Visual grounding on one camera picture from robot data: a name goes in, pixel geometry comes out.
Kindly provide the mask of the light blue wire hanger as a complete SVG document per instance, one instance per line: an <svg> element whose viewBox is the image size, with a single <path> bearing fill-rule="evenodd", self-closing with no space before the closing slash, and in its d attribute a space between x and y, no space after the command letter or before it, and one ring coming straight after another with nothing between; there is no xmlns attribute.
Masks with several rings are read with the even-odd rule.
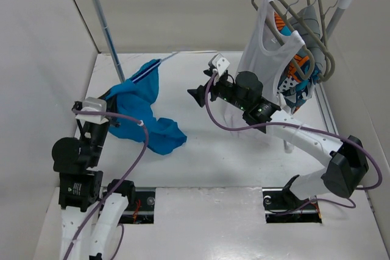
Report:
<svg viewBox="0 0 390 260"><path fill-rule="evenodd" d="M146 68L144 69L140 69L138 72L136 72L131 78L130 80L134 83L134 84L137 84L139 81L143 80L146 76L148 76L152 71L154 71L155 69L157 69L163 62L165 62L166 60L172 58L173 56L177 55L179 52L173 52L171 55L165 57L165 58L162 58L162 59L159 59L158 61L156 62L153 62L153 64L147 66Z"/></svg>

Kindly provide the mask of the blue t shirt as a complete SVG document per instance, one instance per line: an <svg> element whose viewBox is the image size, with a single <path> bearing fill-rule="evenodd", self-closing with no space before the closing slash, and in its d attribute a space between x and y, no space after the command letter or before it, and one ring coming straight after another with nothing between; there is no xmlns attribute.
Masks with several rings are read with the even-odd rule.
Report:
<svg viewBox="0 0 390 260"><path fill-rule="evenodd" d="M158 60L152 59L140 69L144 69ZM143 121L149 134L147 147L159 155L168 155L186 143L187 136L179 129L176 121L168 118L157 119L154 116L151 106L156 102L158 94L159 73L157 68L137 84L134 84L129 78L124 83L111 87L101 98L116 102L112 112Z"/></svg>

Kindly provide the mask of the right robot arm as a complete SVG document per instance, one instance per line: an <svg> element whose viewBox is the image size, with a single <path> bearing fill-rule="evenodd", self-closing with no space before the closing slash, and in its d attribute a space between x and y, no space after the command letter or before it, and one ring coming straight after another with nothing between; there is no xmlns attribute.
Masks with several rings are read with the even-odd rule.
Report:
<svg viewBox="0 0 390 260"><path fill-rule="evenodd" d="M302 209L320 194L330 192L339 198L351 198L371 160L358 138L343 138L305 126L263 97L263 85L252 72L243 71L233 80L227 72L220 75L216 68L207 69L204 74L209 80L196 90L199 105L210 111L210 102L220 98L241 113L236 126L223 125L209 113L219 128L229 132L257 130L292 144L322 165L319 171L294 175L276 196L265 197L264 205L277 214L287 214Z"/></svg>

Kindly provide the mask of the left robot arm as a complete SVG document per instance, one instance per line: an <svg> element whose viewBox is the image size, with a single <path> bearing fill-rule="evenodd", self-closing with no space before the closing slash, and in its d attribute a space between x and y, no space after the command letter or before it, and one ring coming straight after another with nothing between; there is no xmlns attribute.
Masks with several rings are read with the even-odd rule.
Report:
<svg viewBox="0 0 390 260"><path fill-rule="evenodd" d="M74 103L80 132L64 137L52 148L53 169L59 175L58 203L62 210L61 259L107 259L108 245L126 209L140 207L136 188L127 175L101 190L103 172L97 170L106 137L143 143L144 150L167 155L186 142L171 119L154 118L157 96L134 86L114 86L103 96Z"/></svg>

